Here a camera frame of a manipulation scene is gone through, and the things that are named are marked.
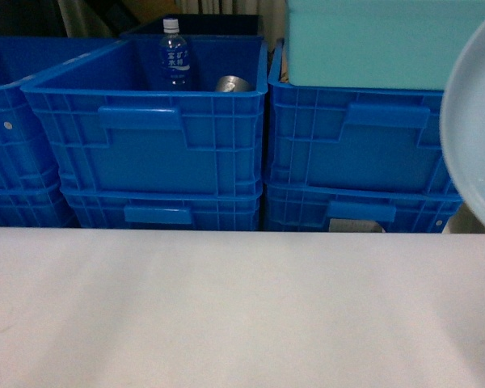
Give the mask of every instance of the white table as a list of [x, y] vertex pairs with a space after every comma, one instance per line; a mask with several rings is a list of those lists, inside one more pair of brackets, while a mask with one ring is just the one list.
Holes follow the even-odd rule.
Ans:
[[9, 387], [485, 387], [485, 235], [0, 229]]

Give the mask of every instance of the plastic bottle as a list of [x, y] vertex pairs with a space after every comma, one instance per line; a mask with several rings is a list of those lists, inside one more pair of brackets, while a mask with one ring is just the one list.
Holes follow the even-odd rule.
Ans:
[[160, 59], [168, 91], [191, 90], [191, 66], [187, 42], [179, 34], [178, 19], [164, 19]]

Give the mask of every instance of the blue plastic crate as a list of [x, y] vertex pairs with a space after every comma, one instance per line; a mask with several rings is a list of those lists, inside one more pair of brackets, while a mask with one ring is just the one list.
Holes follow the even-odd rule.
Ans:
[[386, 232], [440, 233], [462, 198], [266, 185], [264, 229], [327, 232], [331, 219], [375, 221]]
[[214, 36], [264, 36], [264, 25], [259, 15], [198, 15], [198, 14], [167, 14], [124, 32], [120, 36], [129, 38], [154, 38], [163, 35], [163, 20], [174, 18], [179, 21], [179, 34], [214, 35]]
[[0, 226], [76, 227], [59, 185], [41, 190], [0, 190]]
[[[76, 190], [255, 195], [266, 44], [189, 40], [194, 91], [162, 91], [157, 40], [126, 40], [23, 87], [62, 185]], [[216, 92], [232, 74], [256, 86]]]
[[36, 190], [57, 181], [57, 162], [20, 87], [48, 68], [113, 40], [0, 37], [0, 189]]
[[216, 198], [141, 192], [80, 192], [62, 189], [83, 228], [254, 231], [255, 196]]
[[442, 92], [299, 87], [279, 82], [275, 49], [266, 175], [271, 183], [456, 194], [442, 157]]

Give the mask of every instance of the bottle label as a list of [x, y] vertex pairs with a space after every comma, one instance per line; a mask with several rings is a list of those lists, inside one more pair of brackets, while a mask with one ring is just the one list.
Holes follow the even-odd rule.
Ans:
[[165, 78], [186, 78], [190, 72], [190, 58], [187, 46], [175, 48], [160, 48], [162, 58], [162, 71]]

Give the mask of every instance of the crate handle slot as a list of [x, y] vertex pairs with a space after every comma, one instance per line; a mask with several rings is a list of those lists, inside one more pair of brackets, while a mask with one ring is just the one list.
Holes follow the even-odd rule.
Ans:
[[333, 200], [327, 208], [328, 218], [393, 222], [397, 208], [394, 205], [370, 205]]
[[126, 222], [146, 224], [192, 225], [192, 213], [189, 208], [126, 205], [124, 219]]
[[183, 131], [179, 108], [100, 107], [99, 120], [105, 129]]
[[374, 125], [379, 127], [424, 129], [431, 111], [417, 105], [381, 105], [373, 103], [350, 103], [346, 124]]

